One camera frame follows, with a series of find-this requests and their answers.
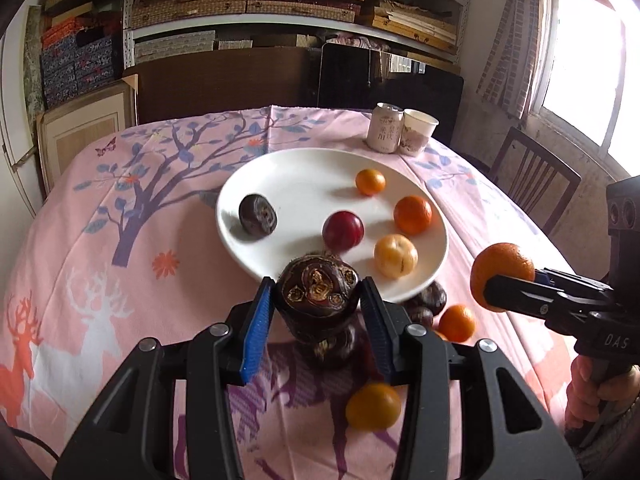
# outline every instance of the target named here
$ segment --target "pink tablecloth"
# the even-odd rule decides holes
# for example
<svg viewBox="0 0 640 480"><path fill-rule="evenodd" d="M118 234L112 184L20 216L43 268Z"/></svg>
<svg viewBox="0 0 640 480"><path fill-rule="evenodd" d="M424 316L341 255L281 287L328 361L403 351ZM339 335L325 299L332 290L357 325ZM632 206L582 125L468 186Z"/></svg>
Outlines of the pink tablecloth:
<svg viewBox="0 0 640 480"><path fill-rule="evenodd" d="M478 318L470 343L494 339L560 424L572 342L538 321L483 310L471 298L468 276L476 254L494 242L520 244L538 267L569 270L566 262L524 213L451 150L432 140L416 159L381 155L364 145L368 125L359 112L270 107L146 124L118 134L112 150L105 139L80 153L30 229L4 297L0 409L7 420L61 452L139 339L186 340L251 298L257 283L218 238L218 190L256 156L326 146L384 162L427 187L449 224L450 251L438 279L449 304L468 304ZM27 314L15 330L16 315ZM246 477L389 478L401 423L365 434L344 418L346 401L365 381L360 362L338 372L311 371L276 316L260 372L230 393ZM175 469L185 476L180 408L177 429ZM451 431L455 478L455 398ZM50 472L52 461L27 446Z"/></svg>

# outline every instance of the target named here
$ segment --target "curtain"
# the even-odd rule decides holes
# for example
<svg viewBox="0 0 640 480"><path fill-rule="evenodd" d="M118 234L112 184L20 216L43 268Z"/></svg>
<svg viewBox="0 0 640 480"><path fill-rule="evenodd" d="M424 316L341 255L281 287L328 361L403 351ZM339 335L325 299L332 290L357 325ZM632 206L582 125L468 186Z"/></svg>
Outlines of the curtain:
<svg viewBox="0 0 640 480"><path fill-rule="evenodd" d="M507 0L494 45L476 92L520 119L529 93L540 42L542 0Z"/></svg>

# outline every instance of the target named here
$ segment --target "white plate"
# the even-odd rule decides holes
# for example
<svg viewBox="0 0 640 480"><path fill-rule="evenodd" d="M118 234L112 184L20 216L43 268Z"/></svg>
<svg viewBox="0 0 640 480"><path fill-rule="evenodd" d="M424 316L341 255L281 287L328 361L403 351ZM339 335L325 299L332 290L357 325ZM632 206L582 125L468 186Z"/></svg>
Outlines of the white plate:
<svg viewBox="0 0 640 480"><path fill-rule="evenodd" d="M365 168L385 175L386 187L376 196L363 196L355 187L356 174ZM278 216L275 231L260 240L246 235L238 219L240 201L250 193L264 195ZM396 202L407 195L425 197L433 217L429 229L408 237L418 250L416 269L390 280L376 269L373 248L383 236L399 232L393 211ZM403 174L364 156L324 148L260 156L226 181L218 197L216 219L223 244L240 266L258 280L264 276L277 280L292 259L322 250L322 225L340 210L356 213L364 224L364 239L342 258L361 278L372 276L384 300L406 300L434 280L449 248L440 209L425 190Z"/></svg>

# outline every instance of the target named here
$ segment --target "hand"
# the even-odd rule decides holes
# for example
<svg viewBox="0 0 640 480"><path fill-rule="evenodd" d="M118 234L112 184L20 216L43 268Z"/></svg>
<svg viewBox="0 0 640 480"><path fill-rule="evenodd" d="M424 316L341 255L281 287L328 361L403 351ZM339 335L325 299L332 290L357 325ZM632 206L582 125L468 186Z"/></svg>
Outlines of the hand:
<svg viewBox="0 0 640 480"><path fill-rule="evenodd" d="M571 383L566 388L567 404L564 422L569 428L581 428L584 421L596 422L601 400L617 401L615 415L626 412L640 393L640 371L632 367L628 374L618 375L599 387L589 380L593 360L578 355L571 363Z"/></svg>

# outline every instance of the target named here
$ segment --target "screw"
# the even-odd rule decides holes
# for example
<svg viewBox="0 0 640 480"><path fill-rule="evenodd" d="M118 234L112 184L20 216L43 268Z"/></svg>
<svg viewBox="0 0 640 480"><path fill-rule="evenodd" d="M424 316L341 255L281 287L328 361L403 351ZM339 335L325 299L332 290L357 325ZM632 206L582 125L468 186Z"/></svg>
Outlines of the screw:
<svg viewBox="0 0 640 480"><path fill-rule="evenodd" d="M483 352L495 352L498 349L498 345L490 339L481 339L478 341L478 346Z"/></svg>
<svg viewBox="0 0 640 480"><path fill-rule="evenodd" d="M415 337L421 337L427 333L427 329L422 325L418 325L417 323L408 325L405 330L409 335Z"/></svg>
<svg viewBox="0 0 640 480"><path fill-rule="evenodd" d="M229 333L229 327L224 323L216 323L215 325L211 325L209 328L209 332L211 335L216 337L222 337L223 335L227 335Z"/></svg>
<svg viewBox="0 0 640 480"><path fill-rule="evenodd" d="M143 352L151 352L158 346L158 342L152 337L145 337L140 343L138 343L138 348L140 348Z"/></svg>

